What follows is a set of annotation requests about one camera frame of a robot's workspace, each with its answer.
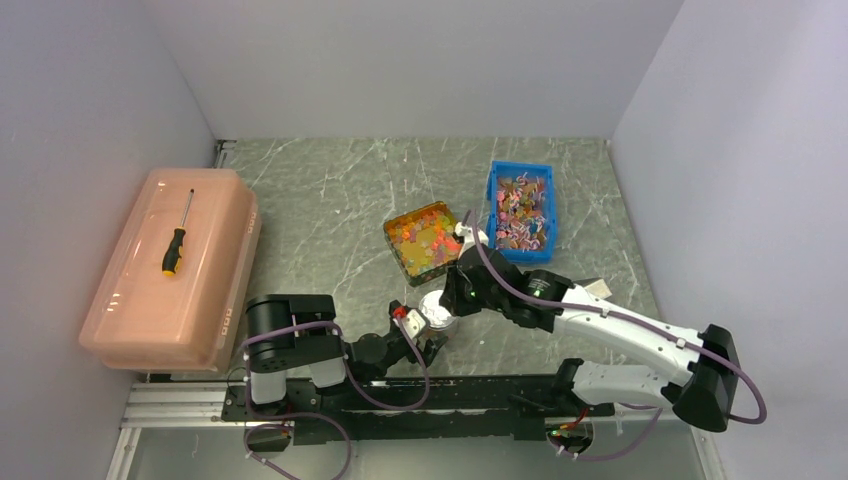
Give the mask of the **clear plastic cup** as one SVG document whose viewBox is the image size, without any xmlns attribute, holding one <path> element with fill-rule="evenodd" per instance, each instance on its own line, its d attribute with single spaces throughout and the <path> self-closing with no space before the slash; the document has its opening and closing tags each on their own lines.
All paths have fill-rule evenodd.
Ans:
<svg viewBox="0 0 848 480">
<path fill-rule="evenodd" d="M 450 340 L 458 332 L 458 320 L 454 317 L 448 317 L 443 320 L 431 320 L 424 337 L 428 340 Z"/>
</svg>

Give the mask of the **clear round lid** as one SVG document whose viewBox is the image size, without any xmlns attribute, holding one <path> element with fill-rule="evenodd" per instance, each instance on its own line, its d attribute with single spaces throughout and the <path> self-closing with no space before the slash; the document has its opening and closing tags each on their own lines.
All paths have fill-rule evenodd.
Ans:
<svg viewBox="0 0 848 480">
<path fill-rule="evenodd" d="M 454 317 L 447 308 L 441 305 L 443 291 L 433 290 L 425 294 L 419 302 L 418 310 L 427 317 L 429 323 L 431 320 L 443 320 L 448 317 Z"/>
</svg>

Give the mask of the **metal scoop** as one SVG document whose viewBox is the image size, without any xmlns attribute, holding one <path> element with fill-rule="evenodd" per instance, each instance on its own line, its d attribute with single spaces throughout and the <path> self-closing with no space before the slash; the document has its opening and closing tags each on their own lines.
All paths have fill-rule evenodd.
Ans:
<svg viewBox="0 0 848 480">
<path fill-rule="evenodd" d="M 612 296 L 612 291 L 609 285 L 602 278 L 576 280 L 575 284 L 583 287 L 590 295 L 603 300 Z"/>
</svg>

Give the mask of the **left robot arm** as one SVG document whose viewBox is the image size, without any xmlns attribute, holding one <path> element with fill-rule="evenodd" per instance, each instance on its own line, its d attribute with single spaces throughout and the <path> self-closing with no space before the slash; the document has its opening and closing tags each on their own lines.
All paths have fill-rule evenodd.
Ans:
<svg viewBox="0 0 848 480">
<path fill-rule="evenodd" d="M 417 308 L 392 301 L 389 326 L 350 343 L 335 323 L 328 294 L 272 294 L 247 303 L 247 338 L 241 346 L 248 384 L 248 407 L 264 420 L 279 417 L 287 406 L 287 377 L 292 369 L 309 370 L 317 389 L 383 379 L 402 360 L 423 373 L 449 336 Z"/>
</svg>

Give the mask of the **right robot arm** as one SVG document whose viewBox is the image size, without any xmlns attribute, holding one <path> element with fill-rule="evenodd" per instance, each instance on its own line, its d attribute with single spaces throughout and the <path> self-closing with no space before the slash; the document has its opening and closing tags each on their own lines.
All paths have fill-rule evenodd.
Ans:
<svg viewBox="0 0 848 480">
<path fill-rule="evenodd" d="M 455 317 L 490 310 L 551 334 L 584 336 L 630 359 L 628 365 L 564 360 L 551 388 L 557 411 L 607 403 L 669 408 L 687 424 L 724 432 L 741 379 L 731 332 L 666 324 L 622 309 L 547 270 L 521 271 L 500 253 L 475 247 L 447 270 L 441 305 Z"/>
</svg>

